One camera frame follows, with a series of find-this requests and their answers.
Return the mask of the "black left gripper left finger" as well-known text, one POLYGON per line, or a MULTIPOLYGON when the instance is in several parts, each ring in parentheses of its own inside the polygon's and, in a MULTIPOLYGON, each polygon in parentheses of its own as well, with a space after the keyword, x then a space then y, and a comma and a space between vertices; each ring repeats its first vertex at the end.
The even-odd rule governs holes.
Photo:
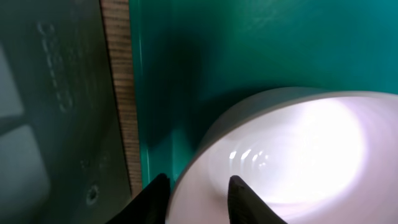
POLYGON ((169 198, 170 179, 159 174, 106 224, 165 224, 169 198))

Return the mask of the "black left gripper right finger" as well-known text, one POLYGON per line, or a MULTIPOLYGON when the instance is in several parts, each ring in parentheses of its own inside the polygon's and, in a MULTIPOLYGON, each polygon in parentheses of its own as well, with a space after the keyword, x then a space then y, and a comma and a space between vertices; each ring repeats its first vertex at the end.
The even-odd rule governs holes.
POLYGON ((287 224, 238 175, 229 178, 228 215, 230 224, 287 224))

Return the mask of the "small white plate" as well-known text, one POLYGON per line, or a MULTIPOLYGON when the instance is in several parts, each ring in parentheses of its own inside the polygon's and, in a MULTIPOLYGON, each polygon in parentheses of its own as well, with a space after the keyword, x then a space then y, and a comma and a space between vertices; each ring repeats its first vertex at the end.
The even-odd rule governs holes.
POLYGON ((209 128, 175 184, 167 223, 228 223, 238 176, 282 223, 397 222, 397 96, 278 88, 209 128))

